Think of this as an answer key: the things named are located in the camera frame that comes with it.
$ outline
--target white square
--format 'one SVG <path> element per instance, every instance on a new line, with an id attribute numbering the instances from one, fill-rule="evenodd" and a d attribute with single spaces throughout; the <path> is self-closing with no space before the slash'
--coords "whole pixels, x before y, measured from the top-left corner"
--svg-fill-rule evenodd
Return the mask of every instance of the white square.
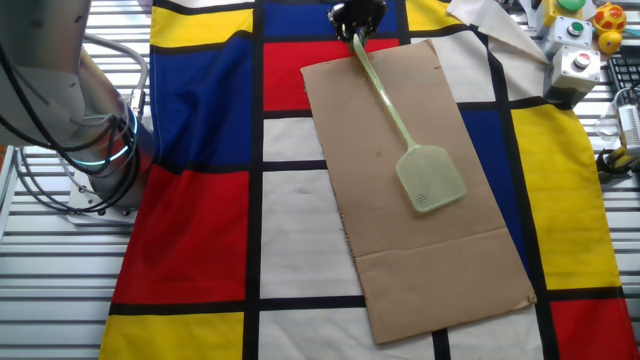
<path id="1" fill-rule="evenodd" d="M 535 308 L 449 329 L 452 360 L 542 360 Z"/>
<path id="2" fill-rule="evenodd" d="M 313 119 L 288 118 L 264 121 L 264 161 L 323 160 Z"/>
<path id="3" fill-rule="evenodd" d="M 489 38 L 489 51 L 502 63 L 510 101 L 542 96 L 546 64 L 492 38 Z"/>
<path id="4" fill-rule="evenodd" d="M 326 170 L 264 174 L 260 297 L 361 295 Z"/>
<path id="5" fill-rule="evenodd" d="M 424 39 L 414 38 L 411 43 Z M 496 100 L 487 48 L 473 32 L 462 31 L 431 41 L 457 103 Z"/>
<path id="6" fill-rule="evenodd" d="M 260 313 L 260 360 L 432 360 L 431 335 L 378 346 L 367 310 L 322 309 Z"/>

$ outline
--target yellow toy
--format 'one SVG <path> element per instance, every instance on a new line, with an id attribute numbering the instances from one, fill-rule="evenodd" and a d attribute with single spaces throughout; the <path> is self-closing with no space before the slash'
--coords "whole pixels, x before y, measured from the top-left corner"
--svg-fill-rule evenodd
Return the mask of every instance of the yellow toy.
<path id="1" fill-rule="evenodd" d="M 596 10 L 593 17 L 593 27 L 598 34 L 600 50 L 606 54 L 613 54 L 620 48 L 622 33 L 627 26 L 627 16 L 620 6 L 606 3 Z"/>

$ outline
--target blue square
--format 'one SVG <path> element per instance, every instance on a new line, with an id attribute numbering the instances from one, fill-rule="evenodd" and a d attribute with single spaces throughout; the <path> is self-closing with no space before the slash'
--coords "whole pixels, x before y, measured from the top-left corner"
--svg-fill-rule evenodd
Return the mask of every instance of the blue square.
<path id="1" fill-rule="evenodd" d="M 387 1 L 389 11 L 385 14 L 378 34 L 394 33 L 398 30 L 396 23 L 396 7 L 393 1 Z M 264 35 L 265 36 L 318 36 L 336 35 L 329 23 L 327 13 L 330 4 L 281 4 L 265 2 Z"/>
<path id="2" fill-rule="evenodd" d="M 497 111 L 461 111 L 469 137 L 476 149 L 484 174 L 496 198 L 504 222 L 518 250 L 524 268 L 529 271 L 516 193 L 507 160 L 507 149 Z"/>
<path id="3" fill-rule="evenodd" d="M 151 110 L 160 164 L 202 169 L 248 164 L 251 153 L 252 43 L 151 56 Z"/>

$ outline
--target red square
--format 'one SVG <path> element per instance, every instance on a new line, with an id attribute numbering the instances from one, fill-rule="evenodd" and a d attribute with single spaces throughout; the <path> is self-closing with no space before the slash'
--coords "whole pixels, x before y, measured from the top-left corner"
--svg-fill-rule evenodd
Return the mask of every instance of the red square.
<path id="1" fill-rule="evenodd" d="M 398 46 L 397 39 L 369 40 L 367 51 Z M 308 110 L 300 69 L 348 57 L 346 44 L 340 41 L 270 43 L 264 45 L 264 110 Z"/>
<path id="2" fill-rule="evenodd" d="M 114 303 L 244 300 L 249 174 L 154 166 Z"/>
<path id="3" fill-rule="evenodd" d="M 624 299 L 551 302 L 561 360 L 637 360 Z"/>

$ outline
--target mondrian pattern fabric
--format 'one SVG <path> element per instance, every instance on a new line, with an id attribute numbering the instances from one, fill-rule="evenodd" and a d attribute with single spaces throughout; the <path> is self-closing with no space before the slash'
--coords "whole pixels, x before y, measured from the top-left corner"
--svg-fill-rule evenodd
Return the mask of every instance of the mondrian pattern fabric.
<path id="1" fill-rule="evenodd" d="M 447 4 L 388 6 L 367 51 L 432 39 L 538 304 L 374 345 L 300 73 L 350 56 L 331 5 L 156 0 L 157 155 L 100 359 L 639 359 L 593 151 L 543 65 Z"/>

